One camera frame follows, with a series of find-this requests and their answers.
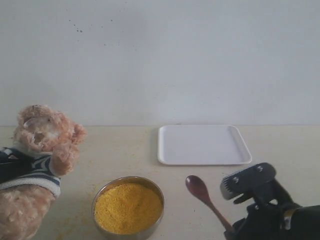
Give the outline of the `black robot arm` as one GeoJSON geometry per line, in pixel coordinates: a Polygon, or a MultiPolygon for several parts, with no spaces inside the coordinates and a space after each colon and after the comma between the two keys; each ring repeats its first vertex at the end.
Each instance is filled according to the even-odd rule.
{"type": "MultiPolygon", "coordinates": [[[[32,173],[33,164],[29,156],[8,156],[0,154],[0,183],[32,173]]],[[[246,208],[247,217],[231,225],[212,203],[205,183],[196,175],[189,175],[185,180],[188,191],[217,216],[225,228],[226,240],[319,240],[320,239],[320,205],[300,206],[293,202],[289,193],[276,180],[275,168],[267,163],[259,163],[225,176],[220,183],[220,191],[225,200],[235,205],[253,199],[254,203],[246,208]]],[[[152,181],[138,176],[126,176],[115,179],[101,188],[93,200],[92,213],[98,210],[98,198],[112,190],[138,184],[159,195],[161,214],[147,228],[132,234],[117,234],[106,230],[94,220],[97,229],[105,234],[108,240],[147,240],[155,231],[162,219],[164,196],[160,188],[152,181]]]]}

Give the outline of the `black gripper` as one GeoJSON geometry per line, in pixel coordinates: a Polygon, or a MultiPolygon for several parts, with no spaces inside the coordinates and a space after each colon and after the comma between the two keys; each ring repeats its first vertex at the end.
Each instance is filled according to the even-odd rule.
{"type": "Polygon", "coordinates": [[[234,231],[225,230],[227,240],[299,240],[300,234],[285,229],[286,210],[293,210],[298,204],[289,200],[278,204],[267,203],[254,198],[254,203],[247,206],[247,216],[236,221],[234,231]]]}

